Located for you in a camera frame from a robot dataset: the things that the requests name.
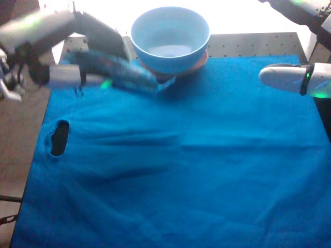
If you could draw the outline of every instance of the brown floor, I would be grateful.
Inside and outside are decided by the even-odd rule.
[[[39,8],[37,0],[17,0],[12,17]],[[54,61],[52,53],[42,58]],[[25,95],[22,102],[0,101],[0,195],[22,197],[49,91]],[[0,201],[0,218],[18,213],[20,204]],[[0,248],[9,247],[15,223],[0,226]]]

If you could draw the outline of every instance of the hole in cloth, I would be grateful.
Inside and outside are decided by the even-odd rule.
[[[64,153],[69,134],[69,122],[60,120],[52,135],[52,150],[51,155],[60,156]]]

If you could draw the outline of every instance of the pink plate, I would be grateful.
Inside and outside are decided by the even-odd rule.
[[[202,58],[196,63],[195,66],[193,66],[191,69],[189,69],[189,70],[187,70],[183,73],[180,73],[180,74],[162,74],[162,73],[158,73],[156,71],[151,70],[147,66],[145,66],[141,61],[139,61],[139,62],[144,68],[146,68],[151,73],[153,73],[156,76],[157,79],[168,80],[170,78],[173,78],[174,76],[176,76],[176,77],[184,76],[184,75],[188,75],[188,74],[191,74],[191,73],[194,73],[194,72],[198,71],[207,62],[207,59],[208,59],[208,51],[206,50],[204,52],[204,54],[202,55]]]

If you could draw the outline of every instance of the blue plastic wrapper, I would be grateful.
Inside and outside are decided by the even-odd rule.
[[[87,73],[110,77],[112,87],[143,94],[156,94],[175,81],[175,78],[172,78],[166,82],[159,82],[145,68],[95,50],[72,51],[65,56],[65,60],[70,64],[79,65],[80,69]]]

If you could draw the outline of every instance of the blue cloth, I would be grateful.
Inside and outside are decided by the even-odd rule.
[[[311,97],[259,82],[275,63],[298,58],[211,58],[152,99],[52,91],[12,247],[331,247],[331,145]]]

